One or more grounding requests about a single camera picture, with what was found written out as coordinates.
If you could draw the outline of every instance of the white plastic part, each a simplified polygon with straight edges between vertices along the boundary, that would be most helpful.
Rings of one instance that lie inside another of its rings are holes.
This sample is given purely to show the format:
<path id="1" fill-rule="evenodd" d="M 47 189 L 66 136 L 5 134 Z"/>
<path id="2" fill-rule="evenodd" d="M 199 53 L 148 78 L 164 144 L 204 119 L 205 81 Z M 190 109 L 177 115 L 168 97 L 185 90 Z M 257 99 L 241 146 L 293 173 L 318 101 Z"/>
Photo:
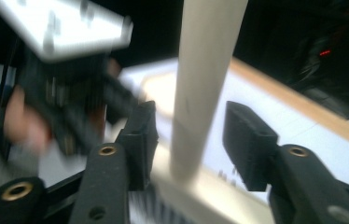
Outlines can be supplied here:
<path id="1" fill-rule="evenodd" d="M 46 63 L 129 45 L 133 25 L 82 0 L 0 0 L 0 15 Z"/>

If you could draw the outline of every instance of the finger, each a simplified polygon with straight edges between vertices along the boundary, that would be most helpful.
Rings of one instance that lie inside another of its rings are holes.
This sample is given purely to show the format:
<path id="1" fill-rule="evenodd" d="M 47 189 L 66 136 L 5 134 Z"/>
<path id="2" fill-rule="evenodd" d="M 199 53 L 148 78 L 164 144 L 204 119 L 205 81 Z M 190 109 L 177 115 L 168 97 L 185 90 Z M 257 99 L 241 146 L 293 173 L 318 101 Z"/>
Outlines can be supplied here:
<path id="1" fill-rule="evenodd" d="M 24 104 L 24 92 L 15 87 L 8 101 L 4 122 L 8 139 L 25 144 L 37 154 L 43 153 L 49 144 L 49 126 L 30 106 Z"/>

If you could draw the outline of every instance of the wooden edge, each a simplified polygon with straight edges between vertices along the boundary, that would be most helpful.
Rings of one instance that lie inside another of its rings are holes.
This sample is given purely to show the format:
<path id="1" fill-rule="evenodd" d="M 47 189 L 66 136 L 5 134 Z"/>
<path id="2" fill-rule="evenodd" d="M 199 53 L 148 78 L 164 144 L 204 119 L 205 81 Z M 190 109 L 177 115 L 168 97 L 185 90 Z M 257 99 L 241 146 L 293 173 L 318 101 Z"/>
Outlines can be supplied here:
<path id="1" fill-rule="evenodd" d="M 232 58 L 230 70 L 349 141 L 349 121 L 238 59 Z"/>

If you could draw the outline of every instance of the brass nut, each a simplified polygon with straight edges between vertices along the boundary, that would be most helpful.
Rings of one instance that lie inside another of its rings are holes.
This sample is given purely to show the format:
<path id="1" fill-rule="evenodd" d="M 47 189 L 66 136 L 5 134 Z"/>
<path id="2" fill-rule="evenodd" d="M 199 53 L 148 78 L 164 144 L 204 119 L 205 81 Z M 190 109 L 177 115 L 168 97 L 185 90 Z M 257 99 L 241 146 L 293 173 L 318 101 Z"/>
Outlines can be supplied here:
<path id="1" fill-rule="evenodd" d="M 298 156 L 298 157 L 307 157 L 308 152 L 300 147 L 292 147 L 291 149 L 288 150 L 288 152 L 293 155 L 293 156 Z"/>
<path id="2" fill-rule="evenodd" d="M 11 187 L 7 188 L 6 191 L 2 194 L 2 200 L 4 201 L 15 201 L 24 196 L 28 195 L 33 189 L 33 185 L 29 182 L 20 182 L 14 184 Z"/>
<path id="3" fill-rule="evenodd" d="M 117 150 L 114 147 L 102 147 L 99 150 L 99 155 L 101 156 L 111 156 L 116 153 Z"/>

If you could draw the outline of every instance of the red light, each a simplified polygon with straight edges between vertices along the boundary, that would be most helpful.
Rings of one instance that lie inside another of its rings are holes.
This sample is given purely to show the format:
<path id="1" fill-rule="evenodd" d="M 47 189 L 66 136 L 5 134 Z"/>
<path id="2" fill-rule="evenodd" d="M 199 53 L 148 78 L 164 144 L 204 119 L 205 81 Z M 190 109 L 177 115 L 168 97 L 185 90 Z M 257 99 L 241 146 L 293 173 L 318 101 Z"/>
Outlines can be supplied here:
<path id="1" fill-rule="evenodd" d="M 321 51 L 319 55 L 320 55 L 320 56 L 327 56 L 327 55 L 329 55 L 330 53 L 331 53 L 331 50 L 328 49 L 328 50 Z"/>

